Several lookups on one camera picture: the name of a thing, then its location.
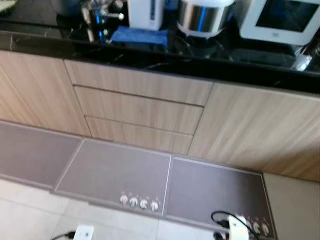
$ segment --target black marble countertop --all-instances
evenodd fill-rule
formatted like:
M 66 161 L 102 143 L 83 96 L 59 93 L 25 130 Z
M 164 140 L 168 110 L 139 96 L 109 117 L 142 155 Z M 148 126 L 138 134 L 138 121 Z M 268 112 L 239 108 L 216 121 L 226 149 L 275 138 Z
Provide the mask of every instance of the black marble countertop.
M 81 17 L 57 15 L 50 0 L 20 0 L 0 15 L 0 50 L 320 94 L 318 39 L 305 47 L 242 39 L 233 21 L 218 36 L 199 39 L 177 30 L 176 12 L 164 19 L 168 46 L 118 43 L 110 38 L 126 19 L 91 29 Z

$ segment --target electrical outlet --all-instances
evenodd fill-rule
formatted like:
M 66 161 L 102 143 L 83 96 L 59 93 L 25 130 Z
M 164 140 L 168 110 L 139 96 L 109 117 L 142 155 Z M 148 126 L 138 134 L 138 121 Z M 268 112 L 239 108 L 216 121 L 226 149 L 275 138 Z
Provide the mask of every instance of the electrical outlet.
M 93 226 L 79 225 L 76 228 L 73 240 L 91 240 L 94 231 L 95 228 Z

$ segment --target stainless steel rice cooker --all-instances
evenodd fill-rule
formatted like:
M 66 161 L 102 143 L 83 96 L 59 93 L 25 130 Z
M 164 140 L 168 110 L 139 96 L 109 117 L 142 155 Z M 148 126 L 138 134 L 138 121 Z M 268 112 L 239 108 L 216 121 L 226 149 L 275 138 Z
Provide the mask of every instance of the stainless steel rice cooker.
M 218 35 L 233 14 L 235 0 L 179 0 L 177 26 L 188 36 Z

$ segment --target white floor tile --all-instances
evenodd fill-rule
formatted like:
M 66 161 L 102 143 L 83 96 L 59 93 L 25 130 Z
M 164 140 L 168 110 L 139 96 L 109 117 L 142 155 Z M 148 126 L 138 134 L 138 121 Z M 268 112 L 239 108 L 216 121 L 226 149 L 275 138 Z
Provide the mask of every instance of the white floor tile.
M 156 218 L 92 206 L 81 201 L 70 200 L 64 215 L 138 234 L 154 237 L 157 234 L 158 220 Z
M 264 174 L 279 240 L 320 239 L 320 184 Z
M 63 213 L 68 198 L 50 194 L 46 190 L 0 179 L 0 199 L 43 209 L 54 213 Z
M 213 240 L 213 232 L 197 227 L 186 226 L 160 220 L 157 240 Z
M 50 239 L 60 217 L 59 214 L 0 200 L 0 239 Z
M 116 227 L 107 227 L 92 221 L 63 216 L 57 225 L 52 237 L 75 231 L 78 225 L 94 226 L 92 240 L 155 240 L 155 237 L 126 231 Z

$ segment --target blue cloth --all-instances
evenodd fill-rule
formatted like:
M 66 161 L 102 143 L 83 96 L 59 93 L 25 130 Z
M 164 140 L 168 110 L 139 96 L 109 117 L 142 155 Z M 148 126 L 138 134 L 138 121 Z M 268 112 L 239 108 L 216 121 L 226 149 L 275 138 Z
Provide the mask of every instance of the blue cloth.
M 168 46 L 168 30 L 152 31 L 126 26 L 119 26 L 111 37 L 119 43 L 145 43 Z

